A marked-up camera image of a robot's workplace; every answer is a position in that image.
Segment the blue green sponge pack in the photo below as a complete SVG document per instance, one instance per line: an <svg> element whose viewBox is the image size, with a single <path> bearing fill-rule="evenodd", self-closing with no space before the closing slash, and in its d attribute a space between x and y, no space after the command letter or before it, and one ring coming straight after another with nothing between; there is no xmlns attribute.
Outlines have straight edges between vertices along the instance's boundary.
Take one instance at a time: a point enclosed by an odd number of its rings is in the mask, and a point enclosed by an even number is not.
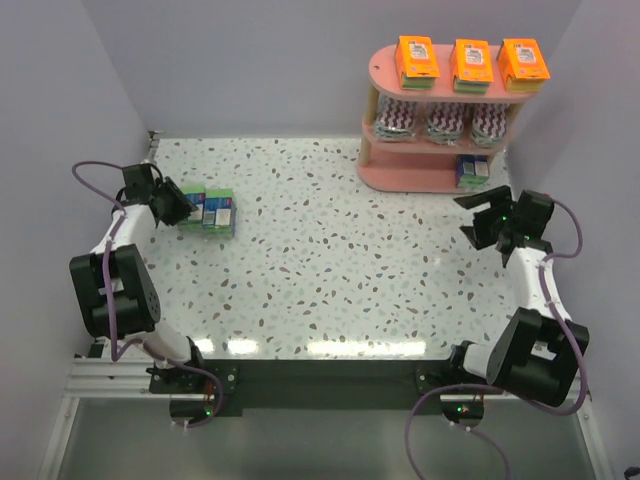
<svg viewBox="0 0 640 480"><path fill-rule="evenodd" d="M189 216L178 223L181 229L197 229L202 226L204 202L206 198L206 188L203 184L187 184L180 187L181 192L195 206Z"/></svg>
<svg viewBox="0 0 640 480"><path fill-rule="evenodd" d="M233 238L236 203L232 189L205 189L202 228L211 235Z"/></svg>
<svg viewBox="0 0 640 480"><path fill-rule="evenodd" d="M460 154L456 156L455 166L456 187L459 189L479 187L489 180L487 156Z"/></svg>

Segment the orange green Sponge Daddy box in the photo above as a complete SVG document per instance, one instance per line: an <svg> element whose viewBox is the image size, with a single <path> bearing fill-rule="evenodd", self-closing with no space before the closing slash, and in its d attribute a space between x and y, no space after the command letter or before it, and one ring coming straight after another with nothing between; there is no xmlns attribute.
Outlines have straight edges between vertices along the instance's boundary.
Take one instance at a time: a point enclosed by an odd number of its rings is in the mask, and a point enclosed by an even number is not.
<svg viewBox="0 0 640 480"><path fill-rule="evenodd" d="M401 35L394 60L401 89L429 90L440 77L437 56L428 36Z"/></svg>

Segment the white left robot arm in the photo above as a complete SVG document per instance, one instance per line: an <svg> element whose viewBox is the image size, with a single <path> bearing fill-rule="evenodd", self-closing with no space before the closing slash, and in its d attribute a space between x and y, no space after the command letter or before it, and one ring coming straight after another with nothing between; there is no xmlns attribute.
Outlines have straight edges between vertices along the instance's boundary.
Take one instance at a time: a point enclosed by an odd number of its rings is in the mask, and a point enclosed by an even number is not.
<svg viewBox="0 0 640 480"><path fill-rule="evenodd" d="M84 179L79 170L100 166L119 171L124 186L110 195ZM162 318L159 294L141 253L160 224L175 226L196 206L175 182L152 163L119 166L81 161L72 175L112 204L111 223L99 243L69 263L85 328L91 337L109 340L110 360L136 347L153 359L158 375L174 369L204 370L199 348Z"/></svg>

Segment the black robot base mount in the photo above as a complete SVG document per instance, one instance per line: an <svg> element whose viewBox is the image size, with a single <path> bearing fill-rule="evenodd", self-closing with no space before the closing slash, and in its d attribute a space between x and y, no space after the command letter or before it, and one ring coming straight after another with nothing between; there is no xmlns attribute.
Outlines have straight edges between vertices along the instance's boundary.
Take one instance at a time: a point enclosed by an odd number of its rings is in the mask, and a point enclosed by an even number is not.
<svg viewBox="0 0 640 480"><path fill-rule="evenodd" d="M222 383L221 409L206 397L217 388L202 374L177 368L146 370L149 392L171 395L170 415L200 419L206 410L240 417L246 410L409 410L445 385L480 383L449 360L205 360Z"/></svg>

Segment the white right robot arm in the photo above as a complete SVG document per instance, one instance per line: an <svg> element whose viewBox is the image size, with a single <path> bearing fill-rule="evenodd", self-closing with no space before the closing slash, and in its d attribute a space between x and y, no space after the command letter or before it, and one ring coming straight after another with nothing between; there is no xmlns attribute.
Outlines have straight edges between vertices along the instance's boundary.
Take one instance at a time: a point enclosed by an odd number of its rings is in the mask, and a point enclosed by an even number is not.
<svg viewBox="0 0 640 480"><path fill-rule="evenodd" d="M561 255L543 238L560 201L531 190L514 199L507 186L455 201L473 213L471 225L461 229L471 246L493 246L500 253L519 306L494 344L454 346L451 370L549 413L574 413L588 390L584 354L590 334L572 321L560 299L553 264Z"/></svg>

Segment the purple striped sponge pack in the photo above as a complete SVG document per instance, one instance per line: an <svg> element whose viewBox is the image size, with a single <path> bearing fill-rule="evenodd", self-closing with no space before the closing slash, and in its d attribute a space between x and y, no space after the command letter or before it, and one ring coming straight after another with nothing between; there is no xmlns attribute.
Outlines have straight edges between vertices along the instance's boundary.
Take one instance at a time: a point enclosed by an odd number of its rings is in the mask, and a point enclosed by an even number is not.
<svg viewBox="0 0 640 480"><path fill-rule="evenodd" d="M378 104L373 132L382 141L404 142L415 139L419 104L384 96Z"/></svg>
<svg viewBox="0 0 640 480"><path fill-rule="evenodd" d="M479 103L471 120L472 142L481 148L497 146L508 130L508 105L504 103Z"/></svg>
<svg viewBox="0 0 640 480"><path fill-rule="evenodd" d="M425 135L432 143L453 146L462 136L466 119L467 108L463 103L430 104L426 110Z"/></svg>

